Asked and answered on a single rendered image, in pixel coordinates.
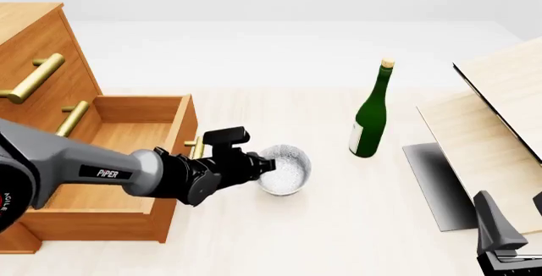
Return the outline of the wooden drawer front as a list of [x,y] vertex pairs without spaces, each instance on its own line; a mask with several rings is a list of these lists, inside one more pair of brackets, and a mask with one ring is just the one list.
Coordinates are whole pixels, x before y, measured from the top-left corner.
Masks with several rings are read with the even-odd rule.
[[92,104],[97,95],[98,92],[87,74],[59,77],[57,80],[47,80],[20,105],[0,98],[0,118],[47,133],[56,133],[63,122],[73,116],[71,112],[64,113],[63,108],[85,101],[89,103],[88,110],[67,136],[89,143],[102,124],[100,115]]
[[13,90],[36,67],[32,61],[61,54],[65,62],[24,102],[31,105],[70,88],[69,77],[86,70],[59,14],[50,14],[0,45],[0,90]]

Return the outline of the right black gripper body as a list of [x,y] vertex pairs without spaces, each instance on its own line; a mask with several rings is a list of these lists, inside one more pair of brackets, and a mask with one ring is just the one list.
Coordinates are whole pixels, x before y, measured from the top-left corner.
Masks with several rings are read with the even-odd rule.
[[485,252],[477,257],[484,276],[542,276],[542,255]]

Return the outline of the patterned grey bowl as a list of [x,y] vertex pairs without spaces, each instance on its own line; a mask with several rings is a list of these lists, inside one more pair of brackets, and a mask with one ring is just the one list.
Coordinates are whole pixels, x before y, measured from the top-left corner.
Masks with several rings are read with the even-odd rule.
[[296,146],[271,146],[260,155],[275,161],[276,169],[260,176],[260,188],[273,196],[296,194],[308,182],[312,164],[308,155]]

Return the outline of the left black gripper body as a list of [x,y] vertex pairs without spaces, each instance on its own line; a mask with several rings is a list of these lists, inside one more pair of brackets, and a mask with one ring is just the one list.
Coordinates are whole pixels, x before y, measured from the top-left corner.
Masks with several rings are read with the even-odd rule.
[[258,153],[248,152],[246,154],[251,162],[248,177],[250,179],[259,179],[263,174],[274,171],[276,162],[274,158],[265,158],[259,156]]

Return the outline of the wooden cabinet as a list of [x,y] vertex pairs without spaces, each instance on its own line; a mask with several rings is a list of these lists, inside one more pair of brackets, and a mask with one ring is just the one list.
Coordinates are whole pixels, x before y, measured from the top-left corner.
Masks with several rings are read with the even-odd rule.
[[[84,64],[85,74],[89,75],[98,95],[101,95],[102,91],[75,39],[62,7],[62,3],[0,3],[0,45],[40,19],[50,14],[59,14]],[[21,222],[17,222],[0,234],[0,254],[33,254],[39,250],[42,242],[43,240],[38,240]]]

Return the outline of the open wooden drawer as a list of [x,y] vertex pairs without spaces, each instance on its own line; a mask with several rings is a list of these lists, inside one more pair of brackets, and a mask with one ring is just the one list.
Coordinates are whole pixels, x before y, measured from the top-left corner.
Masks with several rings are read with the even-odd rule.
[[[196,136],[191,95],[98,96],[70,138],[120,153],[160,146],[188,155]],[[177,201],[128,196],[120,186],[62,185],[20,222],[38,240],[166,241]]]

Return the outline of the green wine bottle with cork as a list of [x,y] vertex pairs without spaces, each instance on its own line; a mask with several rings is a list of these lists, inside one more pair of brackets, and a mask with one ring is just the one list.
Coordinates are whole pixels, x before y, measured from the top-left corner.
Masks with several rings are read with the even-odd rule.
[[357,157],[369,158],[378,150],[387,121],[386,91],[394,66],[394,59],[382,59],[375,85],[357,110],[348,141],[349,151]]

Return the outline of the pale wooden rack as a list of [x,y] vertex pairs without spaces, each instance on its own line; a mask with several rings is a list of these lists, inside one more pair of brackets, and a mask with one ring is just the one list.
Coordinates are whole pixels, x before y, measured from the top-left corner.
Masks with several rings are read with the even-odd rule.
[[486,190],[518,232],[542,233],[542,36],[453,68],[469,89],[419,114],[468,196]]

